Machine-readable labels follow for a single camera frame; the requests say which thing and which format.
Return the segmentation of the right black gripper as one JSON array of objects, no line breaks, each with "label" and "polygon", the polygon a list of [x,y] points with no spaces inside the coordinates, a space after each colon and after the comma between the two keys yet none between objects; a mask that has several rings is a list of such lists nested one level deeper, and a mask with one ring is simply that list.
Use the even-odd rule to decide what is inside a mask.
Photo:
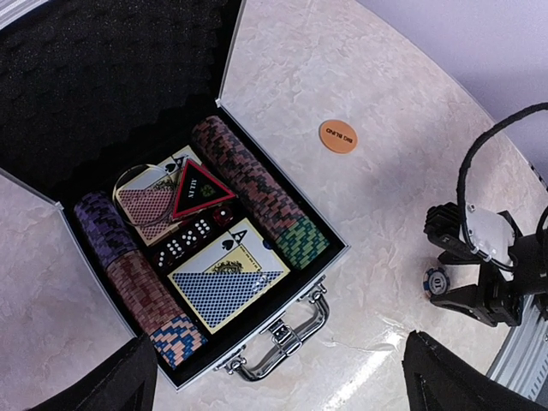
[{"label": "right black gripper", "polygon": [[[492,327],[500,323],[513,327],[521,325],[524,300],[531,295],[540,317],[547,319],[547,234],[518,238],[510,255],[517,258],[511,281],[504,279],[493,264],[483,264],[479,271],[481,286],[451,289],[443,295],[432,295],[430,302],[468,317],[486,317],[485,323]],[[444,266],[481,264],[478,258],[456,256],[449,251],[439,254],[438,261]]]}]

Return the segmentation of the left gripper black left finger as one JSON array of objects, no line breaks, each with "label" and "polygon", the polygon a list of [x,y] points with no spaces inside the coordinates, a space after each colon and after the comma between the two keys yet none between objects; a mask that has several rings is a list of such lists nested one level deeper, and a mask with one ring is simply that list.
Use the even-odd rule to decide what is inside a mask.
[{"label": "left gripper black left finger", "polygon": [[34,410],[151,410],[158,376],[148,336],[135,337],[85,377]]}]

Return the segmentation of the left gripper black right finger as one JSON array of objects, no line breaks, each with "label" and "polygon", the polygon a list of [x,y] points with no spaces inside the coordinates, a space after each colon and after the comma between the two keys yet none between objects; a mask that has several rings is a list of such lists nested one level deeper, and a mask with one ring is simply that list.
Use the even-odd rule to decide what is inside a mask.
[{"label": "left gripper black right finger", "polygon": [[412,331],[402,360],[411,410],[544,410],[490,380],[423,331]]}]

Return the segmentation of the blue white poker chip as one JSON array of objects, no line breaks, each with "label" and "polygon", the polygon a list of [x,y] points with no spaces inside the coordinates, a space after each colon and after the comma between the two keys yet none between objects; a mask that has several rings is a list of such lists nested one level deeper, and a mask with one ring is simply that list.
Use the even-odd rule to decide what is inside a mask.
[{"label": "blue white poker chip", "polygon": [[422,286],[428,299],[434,295],[445,295],[450,289],[450,278],[443,267],[432,267],[425,272]]}]

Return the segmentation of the green chip stack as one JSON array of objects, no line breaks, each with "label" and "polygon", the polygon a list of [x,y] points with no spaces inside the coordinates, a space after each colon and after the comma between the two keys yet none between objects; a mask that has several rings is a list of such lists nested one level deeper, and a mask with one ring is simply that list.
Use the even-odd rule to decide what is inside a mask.
[{"label": "green chip stack", "polygon": [[309,217],[301,217],[276,239],[276,244],[295,269],[303,270],[330,242]]}]

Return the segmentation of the black red triangular button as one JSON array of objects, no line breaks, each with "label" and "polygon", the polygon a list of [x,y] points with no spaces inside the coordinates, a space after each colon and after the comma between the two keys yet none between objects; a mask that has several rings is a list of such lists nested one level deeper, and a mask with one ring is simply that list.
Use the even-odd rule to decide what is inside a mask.
[{"label": "black red triangular button", "polygon": [[189,159],[182,170],[172,217],[183,218],[235,197],[212,173]]}]

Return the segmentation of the aluminium poker case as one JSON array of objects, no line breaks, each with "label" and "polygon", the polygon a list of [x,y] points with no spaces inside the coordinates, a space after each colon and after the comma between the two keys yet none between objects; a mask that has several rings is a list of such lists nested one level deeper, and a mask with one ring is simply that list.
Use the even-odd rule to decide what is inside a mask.
[{"label": "aluminium poker case", "polygon": [[242,1],[4,1],[1,173],[58,206],[182,389],[319,331],[341,236],[222,94]]}]

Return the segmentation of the blue white chip stack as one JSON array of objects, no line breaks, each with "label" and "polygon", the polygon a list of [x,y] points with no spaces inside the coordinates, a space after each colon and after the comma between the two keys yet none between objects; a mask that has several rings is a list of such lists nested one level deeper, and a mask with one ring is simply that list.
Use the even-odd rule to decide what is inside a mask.
[{"label": "blue white chip stack", "polygon": [[150,335],[154,348],[171,369],[177,369],[208,340],[186,315],[169,320]]}]

